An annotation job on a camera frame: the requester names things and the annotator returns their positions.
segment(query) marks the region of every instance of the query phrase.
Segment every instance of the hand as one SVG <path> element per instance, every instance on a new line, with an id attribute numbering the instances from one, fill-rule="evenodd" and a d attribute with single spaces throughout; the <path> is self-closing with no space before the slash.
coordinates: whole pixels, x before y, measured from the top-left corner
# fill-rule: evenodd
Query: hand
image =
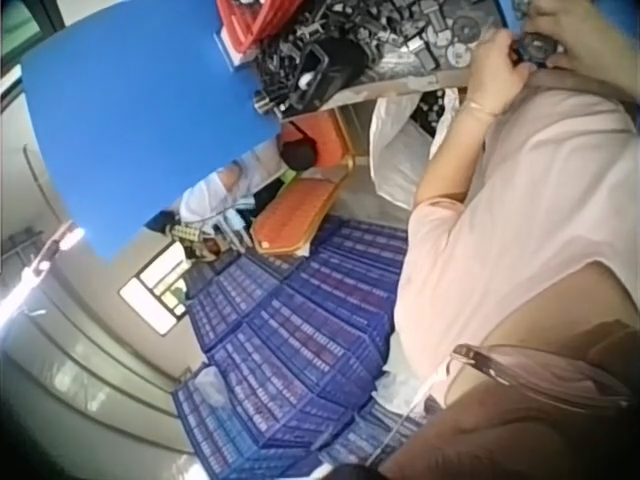
<path id="1" fill-rule="evenodd" d="M 487 40 L 478 44 L 471 62 L 467 98 L 495 115 L 506 110 L 535 70 L 535 66 L 528 63 L 514 67 L 513 40 L 508 30 L 492 32 Z"/>
<path id="2" fill-rule="evenodd" d="M 531 0 L 524 28 L 553 37 L 565 47 L 565 53 L 549 58 L 549 67 L 573 70 L 636 98 L 640 95 L 636 48 L 590 0 Z"/>

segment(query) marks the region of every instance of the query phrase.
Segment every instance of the eyeglasses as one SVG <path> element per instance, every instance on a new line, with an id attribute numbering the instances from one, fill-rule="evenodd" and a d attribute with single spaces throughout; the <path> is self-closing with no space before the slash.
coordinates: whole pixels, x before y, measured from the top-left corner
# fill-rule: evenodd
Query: eyeglasses
<path id="1" fill-rule="evenodd" d="M 630 390 L 607 372 L 586 362 L 527 347 L 492 345 L 456 346 L 449 359 L 432 375 L 382 446 L 367 462 L 370 465 L 393 439 L 402 423 L 422 405 L 433 386 L 449 377 L 451 363 L 459 361 L 496 382 L 516 387 L 545 403 L 576 412 L 608 415 L 633 406 Z"/>

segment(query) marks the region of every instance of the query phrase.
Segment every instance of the gear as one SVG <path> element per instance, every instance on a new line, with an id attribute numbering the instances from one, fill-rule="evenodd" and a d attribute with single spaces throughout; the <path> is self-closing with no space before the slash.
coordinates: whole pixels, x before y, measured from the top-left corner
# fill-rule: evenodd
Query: gear
<path id="1" fill-rule="evenodd" d="M 471 48 L 464 43 L 453 43 L 447 48 L 447 60 L 452 67 L 468 67 L 471 63 Z"/>
<path id="2" fill-rule="evenodd" d="M 558 42 L 539 33 L 525 33 L 520 37 L 519 50 L 525 62 L 545 65 L 547 59 L 558 51 Z"/>
<path id="3" fill-rule="evenodd" d="M 458 17 L 453 22 L 453 36 L 460 43 L 470 45 L 480 40 L 482 28 L 477 20 L 471 17 Z"/>

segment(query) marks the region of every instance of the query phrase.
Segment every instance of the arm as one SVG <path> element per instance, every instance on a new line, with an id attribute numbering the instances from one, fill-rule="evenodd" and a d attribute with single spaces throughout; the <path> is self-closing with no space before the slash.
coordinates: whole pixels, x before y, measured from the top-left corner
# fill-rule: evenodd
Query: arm
<path id="1" fill-rule="evenodd" d="M 467 196 L 485 135 L 520 93 L 533 67 L 513 66 L 513 35 L 500 30 L 480 44 L 471 65 L 467 101 L 418 185 L 415 205 L 435 198 L 462 202 Z"/>
<path id="2" fill-rule="evenodd" d="M 611 25 L 589 0 L 531 0 L 525 30 L 558 40 L 565 53 L 548 64 L 607 82 L 640 100 L 637 45 Z"/>
<path id="3" fill-rule="evenodd" d="M 416 206 L 434 198 L 464 202 L 492 123 L 490 116 L 462 107 L 418 185 Z"/>

